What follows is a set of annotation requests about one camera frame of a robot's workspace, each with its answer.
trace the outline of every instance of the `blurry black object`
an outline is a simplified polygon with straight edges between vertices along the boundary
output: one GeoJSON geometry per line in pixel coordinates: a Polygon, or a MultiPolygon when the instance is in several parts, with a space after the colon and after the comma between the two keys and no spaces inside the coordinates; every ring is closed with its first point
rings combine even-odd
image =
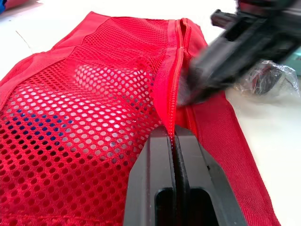
{"type": "Polygon", "coordinates": [[[239,0],[236,15],[217,10],[211,20],[226,30],[192,60],[179,105],[204,101],[261,59],[279,64],[301,46],[301,0],[239,0]]]}

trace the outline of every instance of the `blue fabric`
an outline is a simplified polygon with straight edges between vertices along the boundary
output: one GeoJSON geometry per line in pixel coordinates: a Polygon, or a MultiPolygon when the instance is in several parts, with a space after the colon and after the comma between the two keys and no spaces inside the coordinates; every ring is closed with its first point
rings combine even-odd
{"type": "Polygon", "coordinates": [[[3,5],[3,0],[0,0],[0,14],[5,10],[5,6],[3,5]]]}

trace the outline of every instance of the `mesh panel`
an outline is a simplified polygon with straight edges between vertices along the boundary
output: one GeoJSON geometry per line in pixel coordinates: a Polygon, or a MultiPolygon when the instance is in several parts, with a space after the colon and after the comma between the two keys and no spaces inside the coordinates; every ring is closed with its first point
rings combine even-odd
{"type": "Polygon", "coordinates": [[[3,224],[122,223],[128,174],[161,123],[151,93],[167,24],[110,19],[17,86],[0,113],[3,224]]]}

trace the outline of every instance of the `blue object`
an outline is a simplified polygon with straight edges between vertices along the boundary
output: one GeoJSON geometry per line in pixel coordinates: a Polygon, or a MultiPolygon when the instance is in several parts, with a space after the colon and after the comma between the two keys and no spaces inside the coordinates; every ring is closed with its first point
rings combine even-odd
{"type": "Polygon", "coordinates": [[[4,12],[5,10],[5,6],[4,6],[4,3],[3,0],[0,0],[0,14],[4,12]]]}
{"type": "Polygon", "coordinates": [[[287,65],[293,68],[297,75],[301,76],[301,47],[297,49],[292,55],[290,55],[284,62],[284,65],[287,65]]]}

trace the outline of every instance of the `black clamp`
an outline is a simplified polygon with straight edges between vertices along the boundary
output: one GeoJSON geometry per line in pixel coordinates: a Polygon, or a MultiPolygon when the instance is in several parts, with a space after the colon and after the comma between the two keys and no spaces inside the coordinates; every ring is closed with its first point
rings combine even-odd
{"type": "Polygon", "coordinates": [[[155,129],[133,166],[124,226],[246,226],[221,167],[187,129],[155,129]]]}

